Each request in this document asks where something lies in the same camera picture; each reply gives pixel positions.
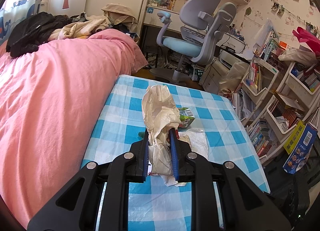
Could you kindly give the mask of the beige jacket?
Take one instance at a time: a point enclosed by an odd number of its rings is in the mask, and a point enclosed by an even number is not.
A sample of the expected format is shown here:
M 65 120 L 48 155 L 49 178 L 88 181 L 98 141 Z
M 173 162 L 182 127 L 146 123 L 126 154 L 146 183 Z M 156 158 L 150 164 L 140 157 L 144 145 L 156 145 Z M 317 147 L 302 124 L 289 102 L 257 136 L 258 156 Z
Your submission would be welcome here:
M 85 12 L 73 19 L 73 22 L 55 29 L 48 41 L 88 38 L 89 36 L 106 30 L 117 29 L 124 33 L 134 33 L 138 20 L 133 11 L 124 5 L 110 3 L 102 7 L 102 15 L 87 15 Z

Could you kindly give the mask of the blue white checkered tablecloth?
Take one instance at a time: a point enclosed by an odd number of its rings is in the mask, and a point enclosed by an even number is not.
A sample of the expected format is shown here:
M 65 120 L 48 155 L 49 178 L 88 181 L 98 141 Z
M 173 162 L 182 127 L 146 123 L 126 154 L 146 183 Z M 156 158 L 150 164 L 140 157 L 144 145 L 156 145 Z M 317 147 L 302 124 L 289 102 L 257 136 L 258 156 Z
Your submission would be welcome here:
M 127 152 L 145 130 L 142 98 L 154 80 L 122 75 L 118 78 L 93 129 L 83 163 L 103 164 Z M 263 167 L 230 101 L 219 95 L 168 85 L 177 107 L 188 107 L 195 120 L 187 129 L 191 141 L 207 143 L 208 159 L 233 161 L 261 190 L 270 191 Z M 149 176 L 129 188 L 129 230 L 189 230 L 191 185 L 167 186 Z

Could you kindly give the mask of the white book shelf rack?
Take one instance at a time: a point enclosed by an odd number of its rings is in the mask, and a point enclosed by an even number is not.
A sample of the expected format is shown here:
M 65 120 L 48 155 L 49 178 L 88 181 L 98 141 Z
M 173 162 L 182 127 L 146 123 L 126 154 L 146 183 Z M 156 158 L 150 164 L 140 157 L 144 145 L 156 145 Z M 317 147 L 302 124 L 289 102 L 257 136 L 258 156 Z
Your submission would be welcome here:
M 267 165 L 311 118 L 319 102 L 316 64 L 304 67 L 286 62 L 276 68 L 254 57 L 236 94 L 242 100 L 237 112 L 260 159 Z

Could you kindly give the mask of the red white snack bag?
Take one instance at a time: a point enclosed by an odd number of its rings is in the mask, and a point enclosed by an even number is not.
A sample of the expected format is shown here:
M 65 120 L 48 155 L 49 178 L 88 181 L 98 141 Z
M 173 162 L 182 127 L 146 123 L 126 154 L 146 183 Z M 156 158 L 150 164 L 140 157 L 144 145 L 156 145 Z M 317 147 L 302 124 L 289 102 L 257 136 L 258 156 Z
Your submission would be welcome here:
M 176 135 L 176 138 L 177 138 L 177 139 L 180 139 L 180 136 L 179 136 L 179 134 L 178 134 L 178 129 L 175 130 L 175 135 Z

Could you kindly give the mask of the green plush toy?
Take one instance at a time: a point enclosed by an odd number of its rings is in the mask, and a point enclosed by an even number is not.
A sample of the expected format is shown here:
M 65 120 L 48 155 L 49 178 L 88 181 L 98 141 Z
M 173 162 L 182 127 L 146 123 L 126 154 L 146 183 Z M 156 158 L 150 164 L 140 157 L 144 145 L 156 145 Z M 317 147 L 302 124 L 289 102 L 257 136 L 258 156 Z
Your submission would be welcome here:
M 145 135 L 145 132 L 139 132 L 139 133 L 138 133 L 138 136 L 139 136 L 140 138 L 144 138 L 144 135 Z

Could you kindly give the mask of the white plastic bag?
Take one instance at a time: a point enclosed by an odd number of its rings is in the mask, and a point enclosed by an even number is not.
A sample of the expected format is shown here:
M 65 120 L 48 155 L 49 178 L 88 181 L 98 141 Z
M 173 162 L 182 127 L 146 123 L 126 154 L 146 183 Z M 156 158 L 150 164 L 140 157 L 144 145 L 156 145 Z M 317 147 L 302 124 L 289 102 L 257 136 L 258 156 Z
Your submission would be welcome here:
M 142 114 L 149 139 L 149 160 L 152 175 L 159 175 L 166 186 L 183 187 L 173 176 L 170 143 L 167 140 L 170 129 L 178 129 L 180 113 L 167 86 L 149 86 L 142 98 Z

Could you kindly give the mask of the white paper tissue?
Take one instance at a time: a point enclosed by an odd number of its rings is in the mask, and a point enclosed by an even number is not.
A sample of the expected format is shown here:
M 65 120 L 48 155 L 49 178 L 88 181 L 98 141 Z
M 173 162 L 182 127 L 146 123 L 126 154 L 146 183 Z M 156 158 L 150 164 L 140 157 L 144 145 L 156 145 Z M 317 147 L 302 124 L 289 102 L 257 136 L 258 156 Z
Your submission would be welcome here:
M 189 129 L 186 131 L 179 131 L 180 140 L 187 142 L 190 145 L 192 152 L 208 159 L 209 146 L 206 135 L 202 129 Z

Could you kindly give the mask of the black clothes pile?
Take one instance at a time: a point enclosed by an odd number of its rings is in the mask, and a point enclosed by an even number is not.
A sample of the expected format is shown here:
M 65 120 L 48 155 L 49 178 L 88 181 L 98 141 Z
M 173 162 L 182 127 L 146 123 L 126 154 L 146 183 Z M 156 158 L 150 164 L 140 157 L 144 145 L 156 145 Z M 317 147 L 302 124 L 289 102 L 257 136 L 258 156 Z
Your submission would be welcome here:
M 41 12 L 21 21 L 12 30 L 6 46 L 6 52 L 13 58 L 26 53 L 36 52 L 41 44 L 47 43 L 55 29 L 61 29 L 72 22 L 67 15 Z

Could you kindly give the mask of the white drawer cabinet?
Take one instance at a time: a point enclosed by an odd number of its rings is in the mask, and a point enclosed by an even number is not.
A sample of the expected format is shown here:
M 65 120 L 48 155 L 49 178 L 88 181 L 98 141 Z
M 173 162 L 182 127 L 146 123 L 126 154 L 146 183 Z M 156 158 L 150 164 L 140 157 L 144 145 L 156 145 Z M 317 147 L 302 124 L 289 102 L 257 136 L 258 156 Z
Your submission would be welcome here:
M 203 87 L 204 91 L 218 94 L 219 92 L 219 81 L 229 72 L 223 63 L 218 59 L 209 65 L 206 65 L 203 75 L 201 76 L 199 84 Z

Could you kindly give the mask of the pink duvet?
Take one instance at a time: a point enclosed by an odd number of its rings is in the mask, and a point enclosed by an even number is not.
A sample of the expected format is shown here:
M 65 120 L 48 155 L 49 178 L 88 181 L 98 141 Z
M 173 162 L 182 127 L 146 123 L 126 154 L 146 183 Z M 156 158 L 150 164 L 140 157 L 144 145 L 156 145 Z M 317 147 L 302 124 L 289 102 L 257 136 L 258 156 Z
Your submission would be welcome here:
M 118 76 L 146 64 L 114 29 L 1 56 L 1 197 L 23 227 L 80 169 Z

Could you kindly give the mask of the blue yellow box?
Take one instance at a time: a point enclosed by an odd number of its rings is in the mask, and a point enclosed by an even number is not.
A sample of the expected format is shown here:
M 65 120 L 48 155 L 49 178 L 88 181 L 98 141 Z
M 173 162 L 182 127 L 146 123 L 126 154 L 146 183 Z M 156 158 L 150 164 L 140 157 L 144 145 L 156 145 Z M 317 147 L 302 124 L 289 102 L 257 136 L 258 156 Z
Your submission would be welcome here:
M 311 123 L 307 123 L 293 151 L 283 165 L 283 169 L 288 174 L 295 174 L 306 164 L 313 143 L 317 137 L 317 129 Z

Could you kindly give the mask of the grey blue office chair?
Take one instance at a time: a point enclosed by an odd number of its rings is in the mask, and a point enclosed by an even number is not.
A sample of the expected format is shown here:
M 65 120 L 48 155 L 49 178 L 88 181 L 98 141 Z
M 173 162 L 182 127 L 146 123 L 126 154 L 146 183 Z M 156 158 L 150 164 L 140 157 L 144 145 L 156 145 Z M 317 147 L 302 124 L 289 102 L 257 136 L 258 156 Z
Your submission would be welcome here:
M 232 2 L 223 4 L 216 10 L 221 0 L 188 0 L 180 10 L 179 18 L 184 24 L 180 28 L 181 39 L 165 36 L 172 23 L 171 14 L 160 11 L 163 27 L 157 35 L 156 43 L 160 47 L 181 54 L 176 69 L 152 68 L 150 73 L 173 84 L 180 84 L 189 79 L 181 72 L 184 58 L 198 65 L 209 65 L 214 58 L 216 44 L 229 31 L 229 26 L 236 15 L 236 5 Z

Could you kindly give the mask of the white blue milk carton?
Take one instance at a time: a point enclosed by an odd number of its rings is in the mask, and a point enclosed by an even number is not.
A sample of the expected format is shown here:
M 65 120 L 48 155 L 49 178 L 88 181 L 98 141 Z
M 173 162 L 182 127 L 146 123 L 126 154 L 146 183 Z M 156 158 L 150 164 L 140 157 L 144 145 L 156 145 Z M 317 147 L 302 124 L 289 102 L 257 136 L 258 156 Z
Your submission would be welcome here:
M 195 120 L 195 115 L 189 107 L 180 107 L 178 108 L 180 113 L 180 124 L 179 127 L 186 129 L 191 123 Z

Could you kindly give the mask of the white printer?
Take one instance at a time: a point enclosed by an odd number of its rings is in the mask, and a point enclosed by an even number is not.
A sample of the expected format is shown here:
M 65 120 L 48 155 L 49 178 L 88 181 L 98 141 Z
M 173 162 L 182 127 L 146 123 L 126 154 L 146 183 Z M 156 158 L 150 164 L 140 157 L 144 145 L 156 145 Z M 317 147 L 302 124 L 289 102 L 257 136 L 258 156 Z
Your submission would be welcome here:
M 231 69 L 238 61 L 248 65 L 251 63 L 251 55 L 249 57 L 245 55 L 246 45 L 244 41 L 230 33 L 224 33 L 216 46 L 219 47 L 219 61 L 228 69 Z

